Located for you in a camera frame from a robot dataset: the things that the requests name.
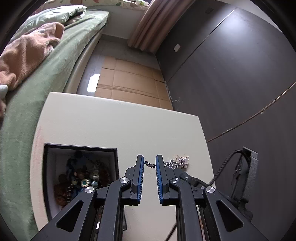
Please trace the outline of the pink fleece blanket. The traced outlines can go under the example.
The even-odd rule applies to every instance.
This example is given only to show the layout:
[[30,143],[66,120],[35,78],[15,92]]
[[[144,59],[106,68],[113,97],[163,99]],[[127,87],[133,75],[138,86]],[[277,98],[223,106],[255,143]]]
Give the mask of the pink fleece blanket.
[[1,54],[1,118],[7,92],[16,89],[49,56],[62,39],[64,29],[59,22],[43,24],[5,47]]

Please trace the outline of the black square jewelry box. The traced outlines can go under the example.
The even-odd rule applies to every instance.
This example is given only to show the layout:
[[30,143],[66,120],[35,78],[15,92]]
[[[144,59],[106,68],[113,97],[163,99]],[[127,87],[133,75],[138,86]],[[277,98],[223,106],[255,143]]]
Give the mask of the black square jewelry box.
[[116,148],[44,145],[42,186],[48,220],[86,187],[99,189],[118,179]]

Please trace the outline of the flattened cardboard sheet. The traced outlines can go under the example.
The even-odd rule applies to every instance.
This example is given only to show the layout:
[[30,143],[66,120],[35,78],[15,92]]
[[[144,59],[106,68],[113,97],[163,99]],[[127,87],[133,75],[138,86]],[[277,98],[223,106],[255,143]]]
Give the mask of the flattened cardboard sheet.
[[106,56],[92,76],[94,96],[172,110],[169,93],[158,69]]

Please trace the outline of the white foam board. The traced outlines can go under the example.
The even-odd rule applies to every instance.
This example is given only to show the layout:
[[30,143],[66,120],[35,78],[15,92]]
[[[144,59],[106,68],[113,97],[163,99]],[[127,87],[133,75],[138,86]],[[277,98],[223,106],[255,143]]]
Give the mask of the white foam board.
[[[87,187],[51,220],[42,199],[45,144],[116,148],[119,179],[108,187]],[[160,204],[156,168],[144,165],[141,200],[131,197],[137,156],[156,163],[190,157],[188,175],[209,183],[212,164],[195,115],[107,98],[51,92],[36,127],[30,162],[35,240],[164,240],[181,223],[178,237],[201,240],[194,192],[166,170],[169,200]]]

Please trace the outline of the white wall socket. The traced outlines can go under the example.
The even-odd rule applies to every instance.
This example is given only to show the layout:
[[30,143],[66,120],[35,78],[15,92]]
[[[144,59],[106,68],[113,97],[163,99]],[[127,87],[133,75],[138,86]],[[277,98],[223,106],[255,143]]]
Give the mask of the white wall socket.
[[175,47],[174,47],[174,51],[177,53],[178,52],[178,50],[180,49],[180,45],[179,44],[176,44],[175,45]]

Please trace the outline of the brown pink curtain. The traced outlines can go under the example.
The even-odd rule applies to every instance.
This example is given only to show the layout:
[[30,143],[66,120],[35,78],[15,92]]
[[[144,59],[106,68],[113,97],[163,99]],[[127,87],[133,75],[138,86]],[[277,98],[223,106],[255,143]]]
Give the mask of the brown pink curtain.
[[194,2],[194,0],[152,1],[128,40],[128,46],[156,53],[170,30]]

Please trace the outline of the green floral quilt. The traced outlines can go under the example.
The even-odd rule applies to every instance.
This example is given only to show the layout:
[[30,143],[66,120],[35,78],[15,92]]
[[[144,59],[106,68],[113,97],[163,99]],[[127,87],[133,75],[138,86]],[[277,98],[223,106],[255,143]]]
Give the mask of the green floral quilt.
[[87,7],[83,5],[67,5],[45,9],[37,14],[31,15],[18,28],[9,43],[18,39],[23,34],[36,30],[43,24],[59,22],[62,25],[67,26],[75,23],[84,17],[86,9]]

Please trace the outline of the colourful beaded jewelry pile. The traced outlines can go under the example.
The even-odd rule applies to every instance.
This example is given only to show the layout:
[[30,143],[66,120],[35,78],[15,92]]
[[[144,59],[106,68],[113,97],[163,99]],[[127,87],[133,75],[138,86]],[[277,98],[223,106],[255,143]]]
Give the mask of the colourful beaded jewelry pile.
[[102,158],[95,154],[76,151],[67,160],[66,172],[58,177],[54,185],[54,196],[57,204],[64,208],[74,197],[87,187],[95,189],[111,184],[110,168]]

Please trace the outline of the silver chain jewelry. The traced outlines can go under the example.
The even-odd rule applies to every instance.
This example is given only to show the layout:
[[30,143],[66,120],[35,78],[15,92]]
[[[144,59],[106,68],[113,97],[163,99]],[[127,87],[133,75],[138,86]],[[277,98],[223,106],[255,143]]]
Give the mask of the silver chain jewelry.
[[[144,165],[150,167],[150,168],[156,168],[157,164],[152,164],[148,161],[144,161]],[[168,162],[164,162],[164,166],[170,169],[177,169],[178,168],[178,163],[174,160],[170,160]]]

